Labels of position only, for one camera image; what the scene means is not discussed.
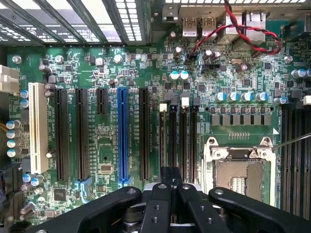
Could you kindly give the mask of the long black expansion slot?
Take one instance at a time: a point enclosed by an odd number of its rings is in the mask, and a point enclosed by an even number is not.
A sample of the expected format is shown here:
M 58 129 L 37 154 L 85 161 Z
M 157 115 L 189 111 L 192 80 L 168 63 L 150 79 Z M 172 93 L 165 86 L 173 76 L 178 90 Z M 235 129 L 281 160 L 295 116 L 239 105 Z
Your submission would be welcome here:
M 54 96 L 55 113 L 55 149 L 57 153 L 57 179 L 67 181 L 69 178 L 69 131 L 68 101 L 65 89 L 56 89 Z
M 139 89 L 139 155 L 140 179 L 149 178 L 149 90 L 147 87 Z
M 75 89 L 75 106 L 77 180 L 84 181 L 89 177 L 88 92 L 86 89 Z

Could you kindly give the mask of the RAM slot with black latch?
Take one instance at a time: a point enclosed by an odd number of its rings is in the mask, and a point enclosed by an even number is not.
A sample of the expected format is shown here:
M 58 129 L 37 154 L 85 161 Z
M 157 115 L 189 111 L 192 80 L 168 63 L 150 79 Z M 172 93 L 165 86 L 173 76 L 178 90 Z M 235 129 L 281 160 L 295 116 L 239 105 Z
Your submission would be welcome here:
M 197 158 L 197 114 L 199 112 L 200 101 L 193 98 L 190 111 L 190 182 L 195 183 L 196 180 L 196 158 Z
M 169 165 L 176 167 L 176 129 L 178 99 L 171 97 L 169 108 Z

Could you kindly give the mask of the white plastic power connector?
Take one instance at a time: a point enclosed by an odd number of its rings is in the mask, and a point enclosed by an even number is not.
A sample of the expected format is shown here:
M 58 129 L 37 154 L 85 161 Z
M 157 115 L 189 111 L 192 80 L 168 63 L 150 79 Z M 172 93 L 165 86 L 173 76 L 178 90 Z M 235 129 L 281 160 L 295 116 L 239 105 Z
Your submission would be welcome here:
M 20 72 L 18 70 L 0 65 L 0 92 L 19 96 Z

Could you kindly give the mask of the silver CPU socket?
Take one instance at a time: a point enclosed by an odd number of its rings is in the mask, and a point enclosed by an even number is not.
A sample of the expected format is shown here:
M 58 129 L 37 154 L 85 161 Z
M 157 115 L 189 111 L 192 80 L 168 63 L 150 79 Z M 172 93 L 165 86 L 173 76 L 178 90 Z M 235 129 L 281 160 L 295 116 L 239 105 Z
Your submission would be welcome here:
M 220 145 L 215 137 L 204 144 L 199 184 L 204 193 L 215 187 L 276 206 L 276 153 L 265 136 L 258 145 Z

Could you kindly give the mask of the white PCI expansion slot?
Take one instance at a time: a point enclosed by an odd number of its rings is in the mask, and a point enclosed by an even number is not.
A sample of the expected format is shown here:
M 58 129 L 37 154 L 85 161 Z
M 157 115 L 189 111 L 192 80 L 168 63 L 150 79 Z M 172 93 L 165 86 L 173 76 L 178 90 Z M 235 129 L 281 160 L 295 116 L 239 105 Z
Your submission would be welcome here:
M 30 163 L 32 174 L 42 174 L 49 169 L 48 106 L 42 83 L 28 83 Z

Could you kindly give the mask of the black plastic connector block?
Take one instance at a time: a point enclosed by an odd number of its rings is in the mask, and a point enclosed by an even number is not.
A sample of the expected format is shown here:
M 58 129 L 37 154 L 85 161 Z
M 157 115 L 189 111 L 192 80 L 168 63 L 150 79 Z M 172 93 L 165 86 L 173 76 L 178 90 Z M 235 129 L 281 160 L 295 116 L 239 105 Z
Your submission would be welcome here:
M 0 168 L 0 198 L 21 190 L 22 169 L 19 164 Z

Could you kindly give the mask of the blue expansion slot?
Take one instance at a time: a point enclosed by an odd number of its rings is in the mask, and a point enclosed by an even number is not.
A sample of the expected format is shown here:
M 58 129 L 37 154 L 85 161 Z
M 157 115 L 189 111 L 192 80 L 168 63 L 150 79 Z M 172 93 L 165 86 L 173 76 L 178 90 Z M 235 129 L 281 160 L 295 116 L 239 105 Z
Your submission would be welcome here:
M 129 122 L 128 122 L 128 89 L 118 88 L 118 157 L 119 157 L 119 182 L 127 183 L 128 157 L 129 157 Z

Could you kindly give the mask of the silver ethernet port block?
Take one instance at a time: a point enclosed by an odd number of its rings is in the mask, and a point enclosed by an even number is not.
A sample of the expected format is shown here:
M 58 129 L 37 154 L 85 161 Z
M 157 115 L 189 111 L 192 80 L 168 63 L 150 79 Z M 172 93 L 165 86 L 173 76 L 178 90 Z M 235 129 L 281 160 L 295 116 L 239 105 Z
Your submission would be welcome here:
M 246 11 L 244 24 L 245 26 L 265 29 L 266 13 L 262 11 Z M 265 41 L 265 34 L 262 32 L 256 32 L 254 30 L 246 30 L 245 35 L 253 43 L 259 43 L 259 42 Z

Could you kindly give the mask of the RAM slot with white latch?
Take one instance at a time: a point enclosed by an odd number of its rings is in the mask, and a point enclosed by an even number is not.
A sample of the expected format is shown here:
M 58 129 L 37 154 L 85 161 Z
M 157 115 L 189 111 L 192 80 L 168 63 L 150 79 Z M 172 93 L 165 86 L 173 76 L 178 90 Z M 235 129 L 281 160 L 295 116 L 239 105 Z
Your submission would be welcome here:
M 179 166 L 182 181 L 187 179 L 187 125 L 188 125 L 188 111 L 190 99 L 189 97 L 181 98 L 181 107 L 179 111 Z
M 167 113 L 167 104 L 161 103 L 159 106 L 159 158 L 160 158 L 160 167 L 167 165 L 166 113 Z

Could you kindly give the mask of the silver USB port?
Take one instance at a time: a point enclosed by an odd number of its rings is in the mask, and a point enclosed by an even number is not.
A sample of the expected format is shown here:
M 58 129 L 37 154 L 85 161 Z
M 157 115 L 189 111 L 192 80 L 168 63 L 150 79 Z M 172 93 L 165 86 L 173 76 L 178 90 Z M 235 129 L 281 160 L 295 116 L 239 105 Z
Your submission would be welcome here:
M 202 36 L 207 36 L 216 29 L 217 22 L 214 17 L 203 17 L 202 18 Z
M 197 37 L 197 18 L 182 19 L 182 36 Z

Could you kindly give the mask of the thin metal locking lever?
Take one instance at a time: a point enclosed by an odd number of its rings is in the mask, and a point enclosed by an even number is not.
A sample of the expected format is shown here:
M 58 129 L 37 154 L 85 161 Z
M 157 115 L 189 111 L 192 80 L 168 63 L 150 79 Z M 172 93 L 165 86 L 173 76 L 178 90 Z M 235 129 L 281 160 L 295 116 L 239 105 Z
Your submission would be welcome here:
M 311 133 L 307 133 L 307 134 L 302 135 L 302 136 L 299 136 L 299 137 L 297 137 L 297 138 L 295 138 L 295 139 L 291 139 L 291 140 L 286 141 L 286 142 L 283 142 L 283 143 L 281 143 L 281 144 L 279 144 L 279 145 L 277 145 L 277 146 L 274 146 L 274 147 L 272 148 L 272 151 L 276 151 L 277 149 L 279 149 L 279 148 L 281 148 L 281 147 L 284 147 L 284 146 L 286 146 L 286 145 L 289 145 L 289 144 L 298 142 L 298 141 L 303 140 L 303 139 L 306 139 L 306 138 L 308 138 L 308 137 L 311 137 Z

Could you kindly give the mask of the short black expansion slot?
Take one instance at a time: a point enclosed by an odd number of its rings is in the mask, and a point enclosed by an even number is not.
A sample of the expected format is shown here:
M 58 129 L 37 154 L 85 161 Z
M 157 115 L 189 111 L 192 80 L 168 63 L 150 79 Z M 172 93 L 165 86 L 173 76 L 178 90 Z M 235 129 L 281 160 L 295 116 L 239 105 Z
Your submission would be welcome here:
M 107 115 L 109 109 L 108 90 L 106 88 L 97 88 L 97 114 Z

